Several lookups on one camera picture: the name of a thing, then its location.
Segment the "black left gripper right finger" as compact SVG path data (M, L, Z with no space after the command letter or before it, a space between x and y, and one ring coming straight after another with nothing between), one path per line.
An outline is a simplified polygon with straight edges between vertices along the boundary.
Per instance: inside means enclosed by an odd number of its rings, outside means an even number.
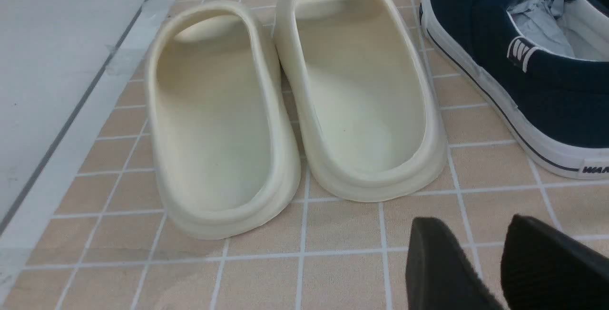
M606 256L530 215L516 214L501 257L501 288L511 310L606 310Z

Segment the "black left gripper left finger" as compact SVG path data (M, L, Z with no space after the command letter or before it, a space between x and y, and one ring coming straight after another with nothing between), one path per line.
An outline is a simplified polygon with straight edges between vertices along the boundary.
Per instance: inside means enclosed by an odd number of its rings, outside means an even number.
M450 228L434 217L411 225L405 264L410 310L502 310Z

